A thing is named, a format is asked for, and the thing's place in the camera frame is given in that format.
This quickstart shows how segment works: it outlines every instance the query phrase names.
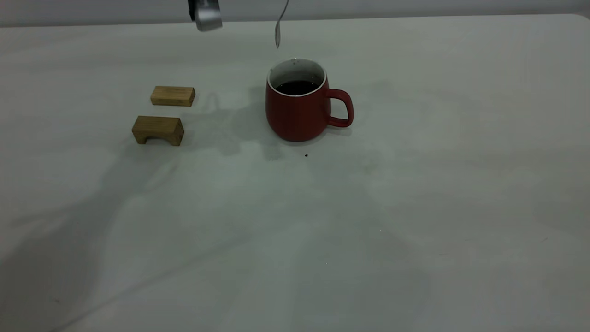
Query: wooden bridge block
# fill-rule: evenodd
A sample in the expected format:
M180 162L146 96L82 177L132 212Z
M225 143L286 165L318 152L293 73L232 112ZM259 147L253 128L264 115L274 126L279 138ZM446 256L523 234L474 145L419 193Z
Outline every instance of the wooden bridge block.
M138 144L145 144L148 138L162 138L177 147L181 144L184 128L179 118L138 116L131 132Z
M181 86L156 86L152 92L152 105L191 106L195 89Z

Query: metal spoon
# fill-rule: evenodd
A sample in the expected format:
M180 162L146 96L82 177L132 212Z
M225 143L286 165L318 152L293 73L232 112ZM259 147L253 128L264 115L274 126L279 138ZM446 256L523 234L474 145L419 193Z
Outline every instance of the metal spoon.
M274 43L277 45L277 48L281 45L281 19L283 18L283 15L285 15L285 11L287 11L287 6L289 6L289 0L287 0L283 12L278 18L277 25L274 27Z

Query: white table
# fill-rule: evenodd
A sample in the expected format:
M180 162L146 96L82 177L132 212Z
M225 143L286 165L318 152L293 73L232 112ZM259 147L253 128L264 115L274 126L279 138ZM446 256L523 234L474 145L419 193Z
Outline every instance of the white table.
M0 331L590 329L587 19L273 32L0 30ZM270 131L291 56L352 127ZM198 99L152 106L156 85ZM138 145L137 115L179 116L182 145Z

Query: coffee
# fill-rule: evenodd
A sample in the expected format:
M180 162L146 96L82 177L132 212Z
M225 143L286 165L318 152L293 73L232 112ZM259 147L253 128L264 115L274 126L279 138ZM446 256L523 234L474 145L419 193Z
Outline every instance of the coffee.
M290 96L305 95L316 90L319 85L310 81L291 81L277 87L277 91Z

